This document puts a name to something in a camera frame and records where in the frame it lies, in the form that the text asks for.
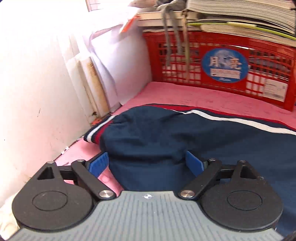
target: book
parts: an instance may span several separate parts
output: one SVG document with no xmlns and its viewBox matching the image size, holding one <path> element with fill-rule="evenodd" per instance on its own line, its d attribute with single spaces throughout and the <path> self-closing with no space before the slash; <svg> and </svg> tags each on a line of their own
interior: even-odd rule
<svg viewBox="0 0 296 241">
<path fill-rule="evenodd" d="M 175 17 L 178 21 L 178 26 L 182 26 L 182 11 L 174 11 Z M 193 21 L 197 19 L 197 12 L 188 12 L 187 13 L 187 21 Z M 162 12 L 141 12 L 138 13 L 137 16 L 138 21 L 137 25 L 141 27 L 149 27 L 149 26 L 163 26 L 163 17 Z M 167 24 L 168 26 L 172 26 L 172 22 L 167 15 Z"/>
<path fill-rule="evenodd" d="M 175 17 L 178 19 L 182 18 L 182 11 L 174 11 Z M 139 20 L 150 20 L 150 19 L 162 19 L 162 12 L 140 12 L 137 14 L 139 16 Z M 187 19 L 197 19 L 197 12 L 188 12 Z"/>
<path fill-rule="evenodd" d="M 284 44 L 292 47 L 296 47 L 296 41 L 285 38 L 276 34 L 259 31 L 251 28 L 243 28 L 233 25 L 220 25 L 220 24 L 204 24 L 200 25 L 200 28 L 204 32 L 232 34 L 243 37 L 251 37 L 254 39 L 267 40 L 274 43 Z"/>
<path fill-rule="evenodd" d="M 225 22 L 225 21 L 217 21 L 217 22 L 201 22 L 201 23 L 188 23 L 189 26 L 201 26 L 201 25 L 232 25 L 236 27 L 242 27 L 242 28 L 249 28 L 249 29 L 254 29 L 266 33 L 271 33 L 275 34 L 284 38 L 289 38 L 291 40 L 296 41 L 296 37 L 281 30 L 281 29 L 276 29 L 272 26 L 257 26 L 256 24 L 250 24 L 250 23 L 238 23 L 238 22 Z"/>
<path fill-rule="evenodd" d="M 291 36 L 294 36 L 294 33 L 287 31 L 286 29 L 282 28 L 281 26 L 269 23 L 269 22 L 258 22 L 256 20 L 249 20 L 249 19 L 239 19 L 239 18 L 215 18 L 215 17 L 208 17 L 208 18 L 202 18 L 202 19 L 197 19 L 194 20 L 192 22 L 188 22 L 188 25 L 191 25 L 192 23 L 199 23 L 199 24 L 211 24 L 211 23 L 228 23 L 228 22 L 232 22 L 232 23 L 237 23 L 237 24 L 253 24 L 256 27 L 259 28 L 267 28 L 267 29 L 271 29 L 274 31 L 278 31 L 281 33 L 285 33 Z"/>
<path fill-rule="evenodd" d="M 295 5 L 290 0 L 188 0 L 187 9 L 207 15 L 251 18 L 295 33 Z"/>
</svg>

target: silver screw head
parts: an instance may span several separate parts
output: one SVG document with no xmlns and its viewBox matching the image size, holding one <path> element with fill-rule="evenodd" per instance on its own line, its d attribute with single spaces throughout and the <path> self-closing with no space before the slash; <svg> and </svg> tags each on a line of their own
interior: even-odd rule
<svg viewBox="0 0 296 241">
<path fill-rule="evenodd" d="M 194 196 L 194 194 L 194 191 L 191 190 L 183 190 L 182 192 L 180 192 L 180 195 L 183 198 L 191 198 Z"/>
<path fill-rule="evenodd" d="M 112 192 L 111 190 L 103 190 L 103 191 L 100 191 L 99 195 L 100 197 L 103 197 L 103 198 L 111 198 L 113 197 L 114 192 Z"/>
</svg>

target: sticker label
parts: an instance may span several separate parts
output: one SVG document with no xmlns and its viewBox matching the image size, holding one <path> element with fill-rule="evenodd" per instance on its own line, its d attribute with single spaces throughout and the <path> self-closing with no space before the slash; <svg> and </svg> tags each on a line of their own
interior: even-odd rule
<svg viewBox="0 0 296 241">
<path fill-rule="evenodd" d="M 208 51 L 202 58 L 204 72 L 216 81 L 235 83 L 248 74 L 248 62 L 238 51 L 216 48 Z"/>
<path fill-rule="evenodd" d="M 263 90 L 263 96 L 284 102 L 286 98 L 287 89 L 288 84 L 286 83 L 266 79 L 266 83 L 264 85 Z"/>
</svg>

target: pink bed sheet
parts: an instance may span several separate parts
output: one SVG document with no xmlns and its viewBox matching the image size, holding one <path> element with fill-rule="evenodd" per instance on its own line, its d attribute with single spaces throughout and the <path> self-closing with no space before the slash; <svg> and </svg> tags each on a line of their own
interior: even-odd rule
<svg viewBox="0 0 296 241">
<path fill-rule="evenodd" d="M 290 112 L 246 96 L 162 82 L 149 83 L 142 92 L 114 114 L 119 115 L 132 107 L 152 103 L 195 106 L 229 114 L 275 120 L 296 129 L 296 108 Z"/>
<path fill-rule="evenodd" d="M 229 114 L 257 117 L 285 123 L 296 129 L 296 110 L 289 112 L 272 104 L 232 93 L 151 82 L 136 97 L 118 109 L 114 115 L 145 104 L 175 104 L 201 107 Z M 70 147 L 57 160 L 58 165 L 70 165 L 77 159 L 89 160 L 100 152 L 99 146 L 82 139 Z M 98 178 L 118 196 L 123 188 L 106 168 Z"/>
</svg>

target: gray gripper base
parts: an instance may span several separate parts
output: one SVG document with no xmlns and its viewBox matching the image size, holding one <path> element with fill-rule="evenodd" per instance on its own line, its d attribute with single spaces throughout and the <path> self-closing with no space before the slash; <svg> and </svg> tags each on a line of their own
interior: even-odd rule
<svg viewBox="0 0 296 241">
<path fill-rule="evenodd" d="M 131 192 L 100 202 L 79 225 L 56 233 L 21 229 L 11 241 L 280 241 L 273 229 L 227 230 L 209 220 L 194 201 L 169 192 Z"/>
</svg>

